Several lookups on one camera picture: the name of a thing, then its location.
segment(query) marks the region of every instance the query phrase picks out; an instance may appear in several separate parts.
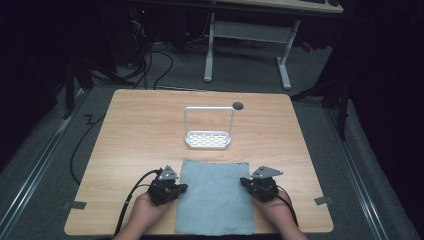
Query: perforated basket bottom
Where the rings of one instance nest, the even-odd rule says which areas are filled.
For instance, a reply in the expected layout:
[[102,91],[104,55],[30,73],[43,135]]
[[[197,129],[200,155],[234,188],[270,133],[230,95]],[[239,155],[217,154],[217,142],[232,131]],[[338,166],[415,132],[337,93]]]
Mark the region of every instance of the perforated basket bottom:
[[193,148],[225,148],[228,134],[226,132],[190,132],[186,141]]

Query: white basket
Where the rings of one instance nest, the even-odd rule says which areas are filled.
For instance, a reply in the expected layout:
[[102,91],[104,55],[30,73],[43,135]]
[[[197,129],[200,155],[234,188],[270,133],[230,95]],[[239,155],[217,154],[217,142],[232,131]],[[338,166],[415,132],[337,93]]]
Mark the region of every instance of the white basket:
[[[190,131],[187,112],[191,110],[229,110],[231,120],[228,132],[225,131]],[[190,148],[200,149],[225,149],[231,142],[231,130],[233,128],[235,109],[232,107],[186,107],[184,109],[185,141]]]

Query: gray cloth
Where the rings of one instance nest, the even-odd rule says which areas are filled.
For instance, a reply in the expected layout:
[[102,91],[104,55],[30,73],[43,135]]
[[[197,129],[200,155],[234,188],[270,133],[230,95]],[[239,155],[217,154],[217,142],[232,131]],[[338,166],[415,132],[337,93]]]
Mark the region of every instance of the gray cloth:
[[185,160],[180,182],[188,189],[178,198],[175,231],[205,236],[253,234],[253,206],[241,177],[249,178],[247,163]]

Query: tape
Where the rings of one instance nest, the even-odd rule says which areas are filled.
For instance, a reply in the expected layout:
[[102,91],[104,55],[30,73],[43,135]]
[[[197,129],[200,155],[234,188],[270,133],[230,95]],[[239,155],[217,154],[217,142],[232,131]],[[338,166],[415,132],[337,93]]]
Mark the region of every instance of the tape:
[[87,205],[85,202],[66,201],[65,204],[63,204],[63,209],[84,209],[85,205]]
[[314,200],[315,200],[315,203],[317,205],[322,205],[322,204],[328,205],[328,204],[332,204],[334,202],[333,198],[330,197],[330,196],[323,196],[323,197],[320,197],[320,198],[315,198]]

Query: human hand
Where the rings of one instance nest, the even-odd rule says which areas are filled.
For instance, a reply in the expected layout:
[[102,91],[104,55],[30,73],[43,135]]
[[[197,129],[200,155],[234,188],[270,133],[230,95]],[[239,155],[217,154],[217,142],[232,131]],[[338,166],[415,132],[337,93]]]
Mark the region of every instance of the human hand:
[[[290,198],[284,191],[279,191],[278,196],[291,204]],[[290,208],[281,199],[261,203],[253,198],[253,203],[262,211],[264,216],[278,229],[283,239],[307,239],[296,225]]]
[[138,240],[147,229],[158,221],[173,202],[156,206],[147,192],[141,194],[134,202],[127,225],[115,236],[114,240]]

